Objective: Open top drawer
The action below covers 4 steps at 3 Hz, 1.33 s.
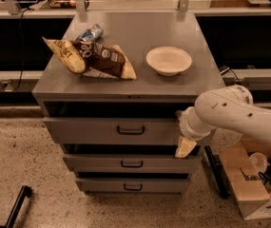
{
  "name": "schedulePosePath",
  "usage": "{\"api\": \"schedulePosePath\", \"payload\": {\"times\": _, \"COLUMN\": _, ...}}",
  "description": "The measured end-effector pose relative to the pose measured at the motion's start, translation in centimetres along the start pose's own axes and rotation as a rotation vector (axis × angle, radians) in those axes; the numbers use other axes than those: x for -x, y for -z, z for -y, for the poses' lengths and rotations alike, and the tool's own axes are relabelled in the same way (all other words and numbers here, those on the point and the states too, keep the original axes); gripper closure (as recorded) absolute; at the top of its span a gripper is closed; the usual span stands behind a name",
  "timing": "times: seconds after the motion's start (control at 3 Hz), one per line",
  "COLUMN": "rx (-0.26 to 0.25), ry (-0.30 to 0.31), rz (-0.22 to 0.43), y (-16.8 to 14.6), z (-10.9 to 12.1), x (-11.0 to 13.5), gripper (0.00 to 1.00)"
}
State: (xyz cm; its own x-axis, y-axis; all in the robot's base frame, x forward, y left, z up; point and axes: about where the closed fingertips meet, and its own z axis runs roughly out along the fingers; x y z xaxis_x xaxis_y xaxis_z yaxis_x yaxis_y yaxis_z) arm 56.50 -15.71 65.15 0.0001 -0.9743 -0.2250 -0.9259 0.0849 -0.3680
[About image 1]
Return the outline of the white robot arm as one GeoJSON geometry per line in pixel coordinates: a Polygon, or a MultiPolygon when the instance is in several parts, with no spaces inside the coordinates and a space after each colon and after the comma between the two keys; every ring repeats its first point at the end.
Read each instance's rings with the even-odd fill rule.
{"type": "Polygon", "coordinates": [[[182,135],[191,141],[223,128],[271,146],[271,109],[253,105],[250,91],[242,85],[202,93],[193,106],[178,113],[178,120],[182,135]]]}

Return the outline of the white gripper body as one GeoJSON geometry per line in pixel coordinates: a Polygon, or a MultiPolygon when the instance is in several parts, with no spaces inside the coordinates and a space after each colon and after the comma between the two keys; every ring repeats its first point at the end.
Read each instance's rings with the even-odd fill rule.
{"type": "Polygon", "coordinates": [[[183,118],[179,121],[181,133],[190,140],[199,141],[209,136],[215,127],[203,122],[196,114],[193,106],[183,112],[183,118]]]}

